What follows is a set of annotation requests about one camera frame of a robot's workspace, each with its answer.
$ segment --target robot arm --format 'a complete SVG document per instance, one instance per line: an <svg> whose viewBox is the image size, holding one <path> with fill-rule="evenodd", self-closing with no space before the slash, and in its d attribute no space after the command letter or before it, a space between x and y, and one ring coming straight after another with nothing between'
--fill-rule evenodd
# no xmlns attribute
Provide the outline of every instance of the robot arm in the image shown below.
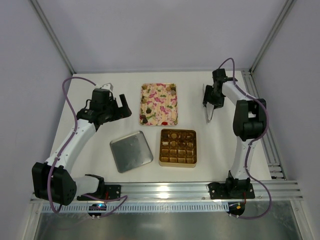
<svg viewBox="0 0 320 240"><path fill-rule="evenodd" d="M250 169L254 148L257 144L253 139L261 136L267 126L266 114L255 101L243 95L235 86L232 77L226 76L223 68L212 72L213 86L207 85L204 92L203 106L213 105L213 110L224 106L225 97L229 98L235 105L233 118L233 132L237 138L234 162L228 173L225 183L211 183L211 199L232 199L254 198L252 184L246 169ZM264 99L259 101L266 106ZM247 167L245 167L248 148L251 151L247 157Z"/></svg>
<svg viewBox="0 0 320 240"><path fill-rule="evenodd" d="M77 129L72 128L59 148L44 162L36 162L32 168L34 194L37 198L48 200L47 181L49 170L58 152L62 149L70 135L73 138L62 151L54 167L51 179L51 196L55 203L69 205L72 200L83 194L90 194L102 198L105 194L103 177L86 174L83 177L70 176L72 167L87 141L95 134L99 127L107 122L116 121L131 116L125 96L120 95L122 107L118 107L110 87L102 86L92 92L89 108L83 108L77 113Z"/></svg>

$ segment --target silver metal tray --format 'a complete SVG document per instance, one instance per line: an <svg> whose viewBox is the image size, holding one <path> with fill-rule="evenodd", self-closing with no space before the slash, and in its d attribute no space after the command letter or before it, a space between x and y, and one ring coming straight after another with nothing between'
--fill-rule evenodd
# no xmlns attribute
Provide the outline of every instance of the silver metal tray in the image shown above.
<svg viewBox="0 0 320 240"><path fill-rule="evenodd" d="M154 159L142 131L112 140L110 147L119 173L151 163Z"/></svg>

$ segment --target gray wall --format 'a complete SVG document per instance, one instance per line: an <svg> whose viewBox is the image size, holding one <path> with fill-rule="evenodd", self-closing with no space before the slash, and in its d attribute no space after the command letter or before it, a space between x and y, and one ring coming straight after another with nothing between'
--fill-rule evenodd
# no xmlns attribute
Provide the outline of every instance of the gray wall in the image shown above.
<svg viewBox="0 0 320 240"><path fill-rule="evenodd" d="M320 228L320 1L297 1L254 76L290 179Z"/></svg>
<svg viewBox="0 0 320 240"><path fill-rule="evenodd" d="M38 1L78 73L249 68L285 2Z"/></svg>
<svg viewBox="0 0 320 240"><path fill-rule="evenodd" d="M50 154L69 73L27 0L0 1L1 239L20 239L31 168Z"/></svg>

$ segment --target cable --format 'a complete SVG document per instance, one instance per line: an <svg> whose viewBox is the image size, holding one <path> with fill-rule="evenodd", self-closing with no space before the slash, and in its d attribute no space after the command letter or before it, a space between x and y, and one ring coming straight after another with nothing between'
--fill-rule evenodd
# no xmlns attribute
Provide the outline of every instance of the cable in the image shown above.
<svg viewBox="0 0 320 240"><path fill-rule="evenodd" d="M231 214L233 217L236 217L236 218L239 218L239 219L246 219L246 220L253 220L253 219L259 219L259 218L262 218L263 216L265 216L271 209L272 207L272 197L271 197L271 193L270 191L268 190L268 188L266 187L266 185L264 185L261 181L259 181L258 179L254 178L249 170L248 170L248 158L249 158L249 154L250 154L250 150L251 150L251 145L253 142L255 141L258 141L260 140L261 138L263 138L264 135L266 135L268 129L269 129L269 114L268 114L268 111L267 109L265 108L265 106L256 98L254 98L253 96L251 95L248 95L245 91L243 91L238 85L237 85L237 82L236 82L236 78L235 78L235 73L236 73L236 65L235 65L235 60L232 58L232 57L229 57L228 59L226 59L219 67L221 68L227 61L231 60L232 61L232 80L233 80L233 83L234 83L234 86L236 87L236 89L239 90L240 93L242 93L245 97L255 101L264 111L265 113L265 117L266 117L266 126L265 126L265 129L263 131L263 133L258 136L257 138L253 139L252 141L250 141L249 143L249 147L248 147L248 150L246 152L246 155L245 155L245 160L244 160L244 168L245 168L245 171L246 173L248 174L248 176L256 181L257 183L259 183L267 192L268 196L269 196L269 206L268 208L266 209L266 211L258 216L237 216L237 215L234 215L234 214Z"/></svg>
<svg viewBox="0 0 320 240"><path fill-rule="evenodd" d="M74 137L74 135L76 134L76 131L77 131L77 128L78 128L78 121L77 121L77 115L76 115L76 112L74 110L74 108L72 107L70 101L69 101L69 98L67 96L67 92L66 92L66 89L65 89L65 84L67 81L69 80L72 80L72 79L81 79L81 80L85 80L91 84L93 84L94 86L96 86L96 84L87 79L87 78L84 78L84 77L80 77L80 76L72 76L72 77L68 77L67 79L65 79L62 83L62 92L64 94L64 97L65 97L65 100L66 102L68 103L69 107L70 107L70 110L72 112L72 115L73 115L73 118L74 118L74 130L73 132L71 133L70 137L67 139L67 141L63 144L63 146L61 147L60 151L58 152L58 154L56 155L56 157L54 158L54 161L53 161L53 164L50 168L50 171L49 171L49 175L48 175L48 181L47 181L47 185L46 185L46 188L47 188L47 193L48 193L48 200L49 200L49 203L50 203L50 207L52 209L52 211L57 214L60 212L61 208L62 208L62 204L60 204L58 210L56 210L55 206L54 206L54 203L52 201L52 195L51 195L51 177L52 177L52 174L54 172L54 168L57 164L57 161L60 159L59 157L61 156L62 152L65 150L65 148L67 147L67 145L70 143L71 139Z"/></svg>
<svg viewBox="0 0 320 240"><path fill-rule="evenodd" d="M246 192L243 192L243 198L244 198L244 205L246 205L247 203L247 196L246 196Z"/></svg>
<svg viewBox="0 0 320 240"><path fill-rule="evenodd" d="M87 99L87 100L85 101L85 106L84 106L85 109L87 108L89 101L91 102L91 99Z"/></svg>
<svg viewBox="0 0 320 240"><path fill-rule="evenodd" d="M121 197L118 197L118 198L115 198L115 199L112 199L112 200L102 200L102 199L99 199L99 198L96 198L94 196L90 196L88 194L83 194L82 196L85 196L87 198L90 198L90 199L93 199L93 200L96 200L96 201L101 201L101 202L104 202L104 203L110 203L110 202L115 202L115 201L118 201L118 200L121 200L121 199L124 199L118 206L116 206L113 210L111 210L110 212L107 212L105 214L101 214L100 218L104 218L104 217L107 217L111 214L113 214L115 211L117 211L121 206L122 204L125 203L125 201L128 199L128 196L127 195L124 195L124 196L121 196Z"/></svg>

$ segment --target pink flower pattern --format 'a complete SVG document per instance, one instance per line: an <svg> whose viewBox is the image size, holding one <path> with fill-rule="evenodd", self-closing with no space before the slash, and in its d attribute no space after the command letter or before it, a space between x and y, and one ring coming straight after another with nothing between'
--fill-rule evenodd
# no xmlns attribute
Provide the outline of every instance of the pink flower pattern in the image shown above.
<svg viewBox="0 0 320 240"><path fill-rule="evenodd" d="M141 89L140 115L145 115L147 122L143 123L143 119L140 118L140 124L155 126L166 122L168 126L177 125L177 94L175 92L172 94L172 88L175 88L176 92L177 87L175 84L150 83L143 85Z"/></svg>

